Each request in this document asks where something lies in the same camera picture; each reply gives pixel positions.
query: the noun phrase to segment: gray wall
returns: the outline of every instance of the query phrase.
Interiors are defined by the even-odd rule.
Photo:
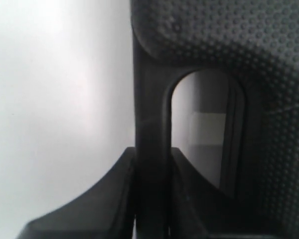
[[[0,239],[77,197],[134,145],[129,18],[128,0],[0,0]],[[207,76],[175,91],[173,145],[217,185],[224,99]],[[217,110],[197,103],[198,88],[215,89]],[[204,125],[218,133],[206,138]]]

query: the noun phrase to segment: white wall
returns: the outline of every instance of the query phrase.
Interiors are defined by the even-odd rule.
[[[0,239],[80,195],[134,145],[129,4],[0,0]],[[187,154],[192,83],[181,84],[173,145]]]

